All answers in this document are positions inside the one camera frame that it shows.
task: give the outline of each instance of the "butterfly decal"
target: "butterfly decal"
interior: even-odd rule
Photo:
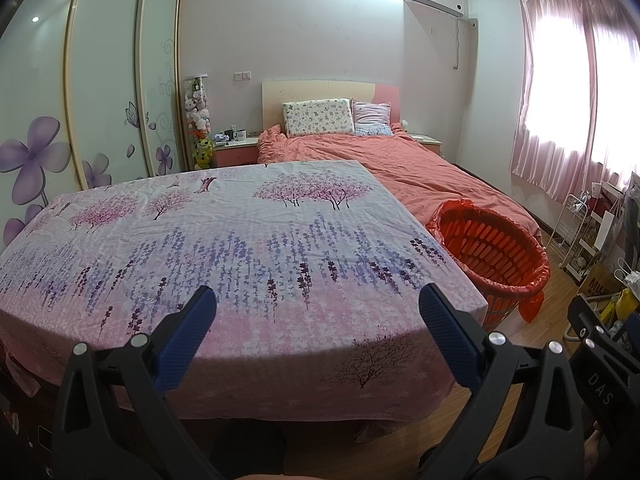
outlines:
[[[136,110],[136,105],[129,101],[129,108],[126,108],[125,113],[127,115],[127,120],[124,121],[125,124],[129,123],[131,126],[135,126],[136,128],[140,127],[140,120],[138,119],[138,111]],[[145,123],[150,130],[156,129],[156,123],[149,122],[149,112],[145,114]]]

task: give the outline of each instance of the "headboard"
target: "headboard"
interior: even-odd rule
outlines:
[[[284,128],[283,103],[340,98],[391,103],[391,123],[400,122],[400,93],[396,86],[353,81],[265,81],[262,83],[262,129],[276,124]]]

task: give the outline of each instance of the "pink bedspread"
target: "pink bedspread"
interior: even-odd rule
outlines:
[[[258,162],[357,160],[425,225],[447,200],[468,198],[527,228],[540,240],[537,222],[515,201],[423,149],[399,124],[395,136],[305,136],[288,139],[279,126],[259,139]]]
[[[218,315],[168,396],[184,418],[419,420],[453,382],[418,313],[420,288],[437,283],[478,320],[486,311],[448,254],[355,161],[63,195],[0,266],[0,338],[52,383],[76,342],[120,346],[209,285]]]

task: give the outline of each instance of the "white wall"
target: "white wall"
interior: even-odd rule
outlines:
[[[470,78],[457,162],[553,227],[561,205],[509,171],[524,66],[519,0],[469,0],[469,16],[479,20],[477,58],[471,40],[471,63],[477,69]]]
[[[410,129],[456,156],[468,81],[465,22],[458,71],[456,21],[403,0],[182,0],[180,22],[182,74],[209,74],[214,131],[262,129],[264,80],[373,82],[398,86]],[[251,81],[233,81],[234,72],[248,71]]]

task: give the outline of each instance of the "wardrobe door frame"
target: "wardrobe door frame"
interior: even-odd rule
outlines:
[[[183,170],[187,171],[187,159],[186,150],[184,144],[184,122],[182,120],[182,78],[180,77],[180,57],[178,55],[178,30],[180,20],[180,0],[176,0],[175,20],[174,20],[174,69],[176,89],[174,92],[176,111],[180,116],[176,118],[178,123],[177,139],[175,143],[178,149],[178,156],[180,158],[180,164]],[[69,5],[68,17],[66,20],[65,31],[65,47],[64,47],[64,61],[63,61],[63,94],[65,102],[65,115],[66,126],[69,134],[69,142],[71,144],[71,152],[76,167],[76,173],[78,174],[78,181],[83,190],[89,189],[84,171],[82,170],[82,161],[80,160],[80,152],[78,149],[78,141],[76,137],[75,127],[73,123],[73,113],[71,107],[71,78],[70,78],[70,63],[71,63],[71,41],[73,38],[73,27],[76,18],[76,9],[78,7],[78,0],[71,0]],[[140,63],[141,46],[142,46],[142,22],[144,19],[145,0],[138,0],[136,5],[136,25],[134,30],[134,79],[136,85],[136,108],[138,110],[138,117],[144,118],[146,116],[146,107],[142,95],[142,64]],[[154,176],[153,170],[153,157],[149,149],[149,136],[146,121],[140,120],[140,141],[143,146],[145,155],[146,172],[148,176]]]

